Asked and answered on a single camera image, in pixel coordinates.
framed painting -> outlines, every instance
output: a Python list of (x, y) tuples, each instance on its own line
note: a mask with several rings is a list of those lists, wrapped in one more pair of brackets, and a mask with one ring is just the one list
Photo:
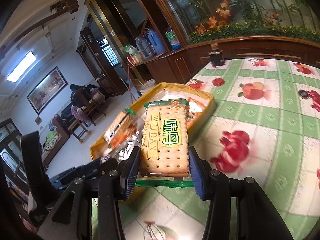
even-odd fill
[(27, 96), (37, 114), (68, 85), (58, 67), (51, 70)]

recessed light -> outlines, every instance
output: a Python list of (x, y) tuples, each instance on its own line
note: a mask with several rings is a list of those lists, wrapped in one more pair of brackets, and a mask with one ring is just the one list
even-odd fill
[(36, 57), (30, 51), (24, 59), (15, 67), (15, 69), (7, 77), (8, 81), (17, 82), (22, 74), (30, 67), (30, 65), (36, 60)]

metal bolt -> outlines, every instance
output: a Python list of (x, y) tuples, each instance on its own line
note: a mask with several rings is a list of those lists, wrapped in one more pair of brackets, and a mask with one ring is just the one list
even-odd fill
[(109, 175), (110, 175), (111, 177), (115, 177), (115, 176), (117, 176), (118, 174), (119, 174), (118, 171), (110, 171), (110, 172), (109, 172)]
[(210, 173), (211, 173), (211, 175), (213, 175), (213, 176), (218, 176), (218, 175), (220, 174), (220, 171), (218, 171), (218, 170), (212, 170), (212, 171), (210, 171)]
[(245, 178), (245, 181), (248, 182), (248, 183), (250, 183), (250, 184), (252, 184), (252, 183), (254, 183), (254, 178), (246, 177), (246, 178)]
[(83, 182), (82, 178), (75, 178), (75, 183), (76, 184), (81, 184)]

plastic bucket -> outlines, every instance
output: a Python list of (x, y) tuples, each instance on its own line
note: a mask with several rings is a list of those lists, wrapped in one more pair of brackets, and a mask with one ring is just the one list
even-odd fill
[(148, 92), (149, 89), (153, 88), (156, 85), (156, 81), (154, 79), (148, 80), (140, 87), (140, 93), (144, 95)]

blue thermos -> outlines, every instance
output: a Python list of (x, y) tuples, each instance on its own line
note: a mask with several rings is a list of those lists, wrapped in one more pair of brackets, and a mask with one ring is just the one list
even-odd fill
[(155, 49), (157, 55), (160, 55), (161, 53), (166, 52), (166, 49), (156, 31), (149, 30), (148, 38), (153, 48)]

